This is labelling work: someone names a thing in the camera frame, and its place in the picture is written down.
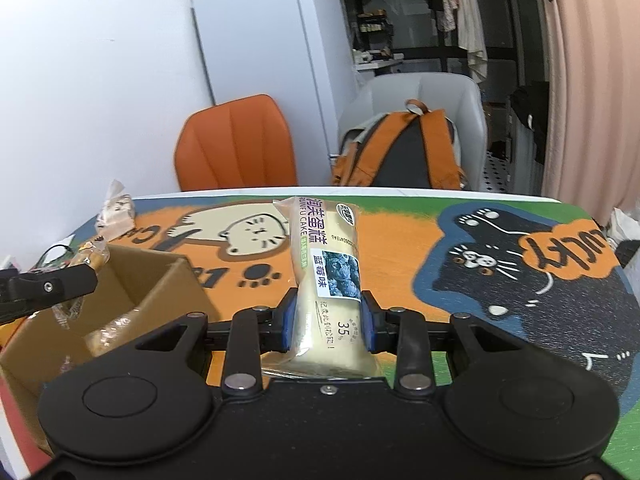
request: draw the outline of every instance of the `pink curtain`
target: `pink curtain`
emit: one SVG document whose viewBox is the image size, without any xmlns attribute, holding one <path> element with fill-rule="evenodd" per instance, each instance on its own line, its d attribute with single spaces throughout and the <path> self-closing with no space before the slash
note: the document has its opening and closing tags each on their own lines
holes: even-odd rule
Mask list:
<svg viewBox="0 0 640 480">
<path fill-rule="evenodd" d="M 607 224 L 640 198 L 640 0 L 545 0 L 551 101 L 543 194 Z"/>
</svg>

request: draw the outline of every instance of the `white chair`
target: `white chair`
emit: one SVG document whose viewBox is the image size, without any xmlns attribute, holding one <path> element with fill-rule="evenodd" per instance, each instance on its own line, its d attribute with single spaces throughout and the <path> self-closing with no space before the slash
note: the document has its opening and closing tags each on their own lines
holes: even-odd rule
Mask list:
<svg viewBox="0 0 640 480">
<path fill-rule="evenodd" d="M 351 129 L 376 114 L 405 110 L 407 99 L 430 109 L 444 108 L 460 139 L 460 166 L 469 190 L 479 190 L 486 156 L 486 120 L 478 85 L 470 78 L 446 72 L 413 72 L 375 77 L 360 90 L 338 124 L 340 142 Z"/>
</svg>

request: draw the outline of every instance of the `white cat illustration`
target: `white cat illustration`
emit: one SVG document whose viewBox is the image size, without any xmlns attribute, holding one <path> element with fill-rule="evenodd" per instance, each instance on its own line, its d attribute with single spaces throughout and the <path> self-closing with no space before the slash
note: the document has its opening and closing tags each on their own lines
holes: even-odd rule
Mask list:
<svg viewBox="0 0 640 480">
<path fill-rule="evenodd" d="M 269 214 L 243 218 L 220 233 L 228 243 L 228 254 L 247 256 L 273 251 L 287 239 L 283 224 Z"/>
<path fill-rule="evenodd" d="M 161 244 L 219 245 L 228 256 L 250 256 L 284 248 L 288 237 L 289 222 L 272 203 L 236 203 L 185 215 Z"/>
</svg>

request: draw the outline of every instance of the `orange speech bubble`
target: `orange speech bubble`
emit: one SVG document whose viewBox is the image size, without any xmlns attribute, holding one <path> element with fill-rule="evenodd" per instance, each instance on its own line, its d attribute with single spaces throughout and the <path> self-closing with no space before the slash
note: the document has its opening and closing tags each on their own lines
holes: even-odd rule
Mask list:
<svg viewBox="0 0 640 480">
<path fill-rule="evenodd" d="M 537 270 L 562 280 L 581 276 L 606 278 L 619 265 L 602 232 L 593 221 L 580 219 L 558 224 L 551 232 L 525 235 L 518 241 L 522 259 Z"/>
</svg>

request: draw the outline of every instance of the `orange chair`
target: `orange chair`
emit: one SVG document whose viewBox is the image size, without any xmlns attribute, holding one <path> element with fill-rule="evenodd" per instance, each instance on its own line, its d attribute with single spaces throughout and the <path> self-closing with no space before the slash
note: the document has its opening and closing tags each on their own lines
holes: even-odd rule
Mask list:
<svg viewBox="0 0 640 480">
<path fill-rule="evenodd" d="M 268 95 L 193 114 L 180 133 L 174 164 L 183 191 L 298 184 L 289 127 Z"/>
</svg>

